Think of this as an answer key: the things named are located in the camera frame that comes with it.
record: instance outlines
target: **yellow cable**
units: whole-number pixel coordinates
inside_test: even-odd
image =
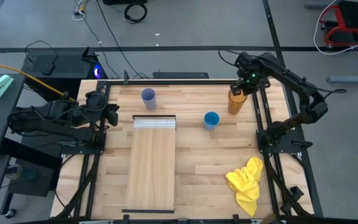
[[[82,12],[85,12],[85,1],[86,1],[86,0],[82,0],[82,4],[81,4],[81,8],[80,8],[80,10],[81,10]]]
[[[0,67],[1,67],[1,68],[9,69],[9,70],[12,70],[12,71],[15,71],[15,72],[19,72],[20,74],[25,75],[27,78],[36,81],[37,83],[39,83],[39,84],[41,84],[41,85],[47,87],[48,89],[54,91],[55,93],[57,93],[57,94],[59,94],[59,95],[61,95],[61,96],[64,95],[64,93],[60,92],[59,90],[55,89],[54,87],[52,87],[52,86],[50,86],[50,85],[44,83],[43,81],[39,80],[38,78],[35,78],[35,77],[33,77],[33,76],[27,74],[26,72],[23,72],[22,70],[19,70],[19,69],[17,69],[17,68],[12,68],[12,67],[9,67],[9,66],[6,66],[6,65],[0,65]]]

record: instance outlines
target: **light blue cup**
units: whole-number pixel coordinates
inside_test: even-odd
[[[207,130],[214,129],[219,124],[219,115],[215,112],[208,112],[204,116],[204,127]]]
[[[148,110],[155,110],[157,102],[155,101],[155,91],[151,88],[146,88],[142,91],[142,100]]]

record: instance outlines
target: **concrete floor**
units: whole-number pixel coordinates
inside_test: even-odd
[[[321,11],[307,10],[303,3],[269,1],[282,47],[313,46],[314,27]],[[118,42],[125,47],[273,46],[264,6],[259,0],[149,0],[146,20],[135,25],[128,24],[109,6],[101,5]],[[4,1],[0,10],[0,48],[24,48],[36,40],[44,40],[53,47],[97,47],[86,24],[71,19],[74,6],[72,0]],[[96,2],[89,1],[86,19],[104,47],[115,47],[98,10]],[[322,43],[321,36],[319,32],[319,43]],[[106,52],[106,55],[115,70],[122,73],[126,69],[134,76],[120,53]],[[210,78],[236,77],[236,69],[222,63],[216,51],[126,52],[125,55],[138,72],[148,75],[161,70],[208,72]],[[234,55],[224,56],[235,59]],[[358,218],[358,85],[326,83],[330,75],[358,74],[358,52],[333,57],[317,52],[283,52],[283,56],[289,69],[318,87],[349,90],[346,95],[330,96],[329,112],[318,123],[303,129],[305,139],[314,143],[309,154],[324,216]],[[0,63],[21,68],[24,57],[23,53],[0,53]],[[106,68],[103,55],[99,59]],[[0,68],[0,73],[4,72],[9,73]],[[19,106],[42,103],[39,96],[26,90],[19,100]],[[46,219],[52,200],[53,194],[46,198],[15,195],[12,207],[19,213],[11,220],[0,216],[0,223]]]

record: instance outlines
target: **red chair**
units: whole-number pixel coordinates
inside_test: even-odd
[[[331,9],[335,10],[337,21],[324,21],[322,17]],[[328,48],[349,47],[358,44],[358,2],[341,1],[329,6],[319,18],[321,30],[326,31],[324,42]]]

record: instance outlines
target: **yellow towel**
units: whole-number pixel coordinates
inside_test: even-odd
[[[251,157],[246,167],[228,172],[229,187],[236,192],[236,201],[250,216],[254,216],[259,198],[259,180],[264,164],[258,157]]]

